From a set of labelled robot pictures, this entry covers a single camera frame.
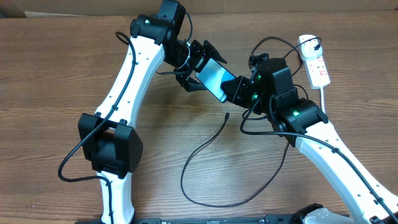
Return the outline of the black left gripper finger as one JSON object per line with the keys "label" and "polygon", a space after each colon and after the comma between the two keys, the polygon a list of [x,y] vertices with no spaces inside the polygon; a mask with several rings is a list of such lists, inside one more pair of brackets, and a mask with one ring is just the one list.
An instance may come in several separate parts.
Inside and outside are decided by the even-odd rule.
{"label": "black left gripper finger", "polygon": [[227,64],[227,61],[220,55],[220,53],[208,40],[204,41],[203,46],[205,49],[203,53],[205,63],[207,63],[212,58],[214,61]]}
{"label": "black left gripper finger", "polygon": [[182,78],[182,87],[187,92],[206,90],[206,87],[191,76]]}

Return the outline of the dark Samsung Galaxy smartphone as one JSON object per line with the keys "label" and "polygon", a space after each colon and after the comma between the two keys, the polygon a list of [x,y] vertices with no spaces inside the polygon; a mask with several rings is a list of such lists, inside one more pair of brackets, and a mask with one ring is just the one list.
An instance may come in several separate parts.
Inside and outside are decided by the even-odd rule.
{"label": "dark Samsung Galaxy smartphone", "polygon": [[236,77],[212,58],[195,77],[211,92],[221,103],[227,101],[226,93],[221,89],[221,83]]}

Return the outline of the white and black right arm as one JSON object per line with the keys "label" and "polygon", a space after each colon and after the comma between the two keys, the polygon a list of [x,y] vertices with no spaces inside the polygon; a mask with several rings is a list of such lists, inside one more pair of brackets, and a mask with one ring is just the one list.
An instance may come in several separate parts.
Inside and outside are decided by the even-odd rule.
{"label": "white and black right arm", "polygon": [[284,58],[249,59],[252,77],[223,81],[227,100],[266,114],[269,135],[285,137],[323,174],[349,209],[354,223],[397,223],[397,196],[382,186],[339,137],[313,101],[300,98]]}

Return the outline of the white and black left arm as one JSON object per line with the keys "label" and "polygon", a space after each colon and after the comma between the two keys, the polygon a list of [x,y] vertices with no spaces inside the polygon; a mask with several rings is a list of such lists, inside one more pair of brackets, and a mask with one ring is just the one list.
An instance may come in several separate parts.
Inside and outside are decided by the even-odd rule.
{"label": "white and black left arm", "polygon": [[124,63],[95,113],[80,117],[80,146],[101,183],[103,214],[99,223],[133,222],[132,173],[143,151],[135,128],[156,70],[165,62],[174,67],[172,74],[187,92],[205,90],[191,73],[202,71],[211,58],[223,60],[208,41],[178,39],[186,16],[178,1],[162,1],[157,14],[141,14],[132,20],[129,35],[118,32],[117,37],[128,46]]}

